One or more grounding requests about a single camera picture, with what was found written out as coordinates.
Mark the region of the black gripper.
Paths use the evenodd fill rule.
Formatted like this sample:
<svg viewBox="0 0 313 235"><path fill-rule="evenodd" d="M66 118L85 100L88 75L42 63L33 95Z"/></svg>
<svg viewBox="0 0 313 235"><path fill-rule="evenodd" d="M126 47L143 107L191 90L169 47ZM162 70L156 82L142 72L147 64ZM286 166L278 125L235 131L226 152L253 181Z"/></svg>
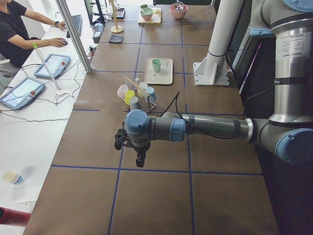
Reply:
<svg viewBox="0 0 313 235"><path fill-rule="evenodd" d="M149 150L151 146L150 140L145 140L142 142L135 142L131 140L131 144L133 145L133 149L137 152L136 158L136 166L142 167L145 164L146 152Z"/></svg>

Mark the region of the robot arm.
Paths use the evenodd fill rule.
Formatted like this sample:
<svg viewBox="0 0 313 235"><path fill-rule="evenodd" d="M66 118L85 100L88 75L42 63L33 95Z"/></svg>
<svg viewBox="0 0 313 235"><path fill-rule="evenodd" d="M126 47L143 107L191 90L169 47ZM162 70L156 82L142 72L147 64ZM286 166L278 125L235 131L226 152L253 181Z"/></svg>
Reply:
<svg viewBox="0 0 313 235"><path fill-rule="evenodd" d="M268 119L220 118L166 112L148 116L129 112L115 135L115 148L133 148L144 166L153 140L182 141L187 134L255 142L291 164L313 158L313 118L307 110L313 77L313 3L310 0L255 0L250 34L273 34L275 45L274 112Z"/></svg>

